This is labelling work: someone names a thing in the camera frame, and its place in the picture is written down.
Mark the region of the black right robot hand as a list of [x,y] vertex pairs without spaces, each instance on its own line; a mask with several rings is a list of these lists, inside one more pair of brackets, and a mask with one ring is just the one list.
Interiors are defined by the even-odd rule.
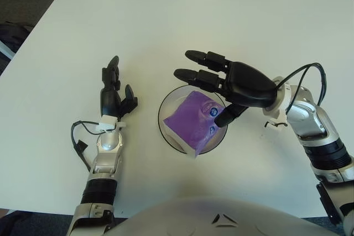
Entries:
[[276,84],[266,75],[242,62],[229,61],[211,51],[188,50],[185,56],[214,71],[177,69],[174,76],[207,92],[216,92],[230,103],[216,116],[214,123],[222,128],[238,118],[247,108],[270,107],[277,99]]

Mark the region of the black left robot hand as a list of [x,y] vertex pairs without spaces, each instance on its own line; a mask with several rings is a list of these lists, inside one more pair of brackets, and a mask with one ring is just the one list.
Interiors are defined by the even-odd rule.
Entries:
[[114,56],[107,67],[102,68],[103,88],[100,91],[101,115],[116,117],[118,121],[138,106],[138,98],[129,84],[125,86],[125,98],[121,99],[118,91],[121,88],[119,80],[119,57]]

